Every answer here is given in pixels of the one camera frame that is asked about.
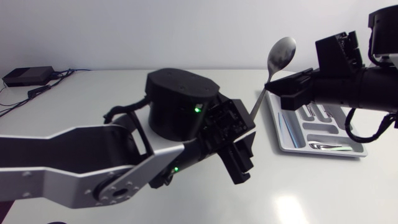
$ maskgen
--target metal spoon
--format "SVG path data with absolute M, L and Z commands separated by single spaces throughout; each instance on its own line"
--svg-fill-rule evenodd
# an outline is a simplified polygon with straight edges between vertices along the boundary
M 271 80 L 271 77 L 284 69 L 293 59 L 294 53 L 296 52 L 296 41 L 291 37 L 284 37 L 271 48 L 268 54 L 268 81 Z M 260 108 L 260 104 L 264 95 L 266 94 L 266 89 L 263 88 L 260 94 L 260 97 L 257 99 L 256 104 L 254 105 L 253 110 L 250 112 L 250 117 L 254 120 L 257 115 L 257 112 Z

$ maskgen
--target black box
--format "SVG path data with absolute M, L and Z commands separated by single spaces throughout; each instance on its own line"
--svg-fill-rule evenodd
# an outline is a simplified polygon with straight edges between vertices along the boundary
M 16 68 L 8 73 L 2 80 L 7 86 L 46 85 L 54 69 L 51 66 Z

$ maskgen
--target white table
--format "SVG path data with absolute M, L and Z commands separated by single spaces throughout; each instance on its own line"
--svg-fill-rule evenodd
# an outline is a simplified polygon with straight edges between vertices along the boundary
M 47 136 L 72 126 L 101 124 L 114 105 L 144 96 L 148 70 L 80 72 L 0 118 L 0 134 Z M 192 70 L 211 78 L 250 111 L 264 70 Z M 288 75 L 280 72 L 277 76 Z M 10 88 L 1 103 L 26 98 L 32 87 Z M 385 113 L 358 111 L 353 124 L 373 134 Z M 72 210 L 44 198 L 16 201 L 4 223 L 398 223 L 398 131 L 367 144 L 362 159 L 280 151 L 264 100 L 256 117 L 254 168 L 234 185 L 213 156 L 176 175 L 169 186 L 148 185 L 127 202 Z

